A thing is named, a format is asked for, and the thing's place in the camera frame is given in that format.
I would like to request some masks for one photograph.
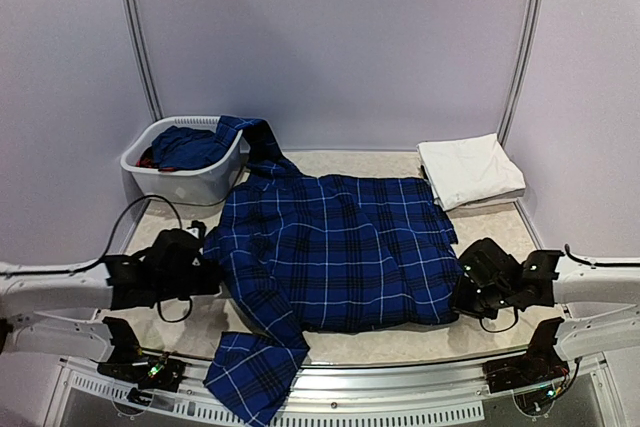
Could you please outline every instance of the white plastic basket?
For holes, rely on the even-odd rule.
[[[168,117],[147,127],[136,142],[122,154],[120,165],[131,172],[145,194],[158,194],[172,202],[191,205],[212,205],[225,199],[242,170],[238,132],[225,156],[209,167],[199,170],[159,172],[136,167],[151,142],[172,125],[216,131],[220,117]]]

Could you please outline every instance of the dark blue clothing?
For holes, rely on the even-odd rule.
[[[222,159],[230,146],[217,132],[175,125],[151,143],[153,163],[160,170],[204,169]]]
[[[251,146],[205,256],[265,335],[225,333],[205,385],[253,426],[285,401],[309,346],[303,330],[360,332],[405,322],[445,324],[461,275],[446,214],[422,179],[302,174],[265,121],[223,117]]]

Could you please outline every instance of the stack of folded fabric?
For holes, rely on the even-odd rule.
[[[436,203],[445,211],[515,202],[524,195],[524,176],[496,134],[422,142],[418,153]]]

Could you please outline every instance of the vertical metal strip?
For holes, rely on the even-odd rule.
[[[153,83],[153,76],[151,75],[151,66],[147,46],[144,41],[144,34],[142,33],[138,3],[137,0],[123,0],[123,2],[127,23],[129,24],[129,34],[131,35],[133,52],[136,56],[138,71],[140,72],[140,80],[142,81],[142,87],[145,97],[147,98],[149,113],[155,122],[162,119],[164,115],[162,113],[162,107],[160,106],[158,92]]]
[[[513,78],[511,79],[509,96],[507,97],[504,114],[498,128],[498,141],[503,146],[505,145],[507,137],[509,136],[509,130],[511,129],[511,123],[513,122],[516,105],[518,103],[522,85],[524,83],[525,72],[527,70],[527,64],[529,63],[529,56],[531,55],[531,46],[533,45],[533,38],[536,23],[538,21],[538,13],[540,11],[541,1],[542,0],[527,0],[527,8],[522,29],[522,36],[520,38],[520,48],[518,50],[516,69],[513,74]]]

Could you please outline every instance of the white wall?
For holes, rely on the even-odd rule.
[[[545,247],[640,256],[639,99],[640,0],[543,0],[507,151]],[[607,353],[631,426],[640,425],[639,356]]]
[[[139,0],[167,114],[268,119],[285,148],[495,132],[526,0]]]
[[[149,123],[122,0],[0,0],[0,259],[99,255],[137,194],[119,154]],[[0,423],[41,425],[55,361],[0,357]]]

